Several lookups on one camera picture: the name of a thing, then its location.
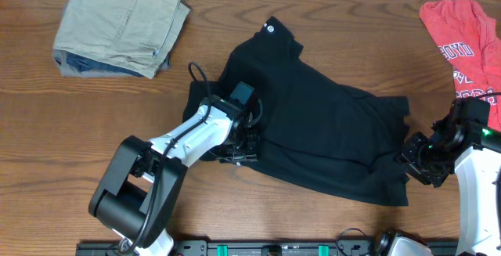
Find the black polo shirt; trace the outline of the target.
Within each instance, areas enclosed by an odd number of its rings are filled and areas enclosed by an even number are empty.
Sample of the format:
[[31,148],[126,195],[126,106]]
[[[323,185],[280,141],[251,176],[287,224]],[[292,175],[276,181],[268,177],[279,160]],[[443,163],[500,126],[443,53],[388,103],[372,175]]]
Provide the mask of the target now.
[[301,43],[275,17],[230,54],[210,91],[253,87],[258,153],[248,167],[317,192],[384,206],[408,203],[397,157],[409,128],[404,96],[338,84],[301,61]]

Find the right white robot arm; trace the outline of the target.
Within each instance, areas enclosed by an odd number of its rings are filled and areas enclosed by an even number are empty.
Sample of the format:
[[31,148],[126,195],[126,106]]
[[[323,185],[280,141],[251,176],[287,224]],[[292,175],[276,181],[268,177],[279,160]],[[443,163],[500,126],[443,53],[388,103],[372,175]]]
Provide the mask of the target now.
[[460,236],[452,255],[500,253],[500,133],[488,126],[489,111],[484,96],[455,99],[432,124],[433,134],[413,134],[399,156],[424,185],[438,188],[457,177]]

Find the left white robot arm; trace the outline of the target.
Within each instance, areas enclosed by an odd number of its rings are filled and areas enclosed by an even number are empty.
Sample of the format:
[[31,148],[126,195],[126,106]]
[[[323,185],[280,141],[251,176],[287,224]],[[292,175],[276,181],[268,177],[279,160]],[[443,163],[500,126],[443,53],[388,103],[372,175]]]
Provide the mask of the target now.
[[257,160],[263,106],[253,96],[211,96],[174,130],[148,141],[127,137],[89,202],[90,215],[121,237],[118,255],[168,255],[166,231],[188,169],[208,154],[223,163]]

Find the red printed t-shirt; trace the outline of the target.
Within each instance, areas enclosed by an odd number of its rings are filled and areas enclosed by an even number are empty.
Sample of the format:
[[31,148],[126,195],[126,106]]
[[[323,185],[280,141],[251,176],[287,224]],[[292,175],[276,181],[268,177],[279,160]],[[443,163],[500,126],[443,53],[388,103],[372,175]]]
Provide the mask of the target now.
[[491,105],[488,126],[500,130],[500,38],[496,20],[475,0],[440,0],[420,7],[420,18],[452,65],[457,98]]

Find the folded khaki pants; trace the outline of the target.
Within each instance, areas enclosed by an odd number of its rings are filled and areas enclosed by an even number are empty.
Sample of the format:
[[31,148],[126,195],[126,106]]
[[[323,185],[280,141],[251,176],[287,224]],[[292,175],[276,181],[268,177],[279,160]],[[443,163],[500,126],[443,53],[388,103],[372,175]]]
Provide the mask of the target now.
[[189,15],[182,0],[69,0],[53,43],[97,62],[152,79],[170,66]]

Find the folded blue grey garment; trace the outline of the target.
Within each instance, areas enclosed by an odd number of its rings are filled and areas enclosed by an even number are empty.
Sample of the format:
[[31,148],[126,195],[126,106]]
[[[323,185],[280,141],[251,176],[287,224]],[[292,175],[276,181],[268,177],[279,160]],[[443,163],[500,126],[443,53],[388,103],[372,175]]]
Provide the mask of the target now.
[[52,55],[59,71],[64,77],[81,78],[114,78],[134,76],[141,78],[142,75],[133,70],[116,67],[106,63],[75,55],[67,51],[53,51]]

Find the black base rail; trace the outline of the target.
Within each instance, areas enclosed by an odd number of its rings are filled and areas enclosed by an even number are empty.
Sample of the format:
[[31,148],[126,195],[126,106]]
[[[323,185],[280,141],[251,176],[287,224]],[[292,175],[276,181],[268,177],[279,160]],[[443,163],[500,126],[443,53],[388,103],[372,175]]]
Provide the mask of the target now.
[[439,255],[453,256],[458,241],[423,240],[389,229],[378,237],[342,233],[332,241],[211,241],[180,240],[170,249],[140,249],[134,255],[171,256],[338,256],[338,255]]

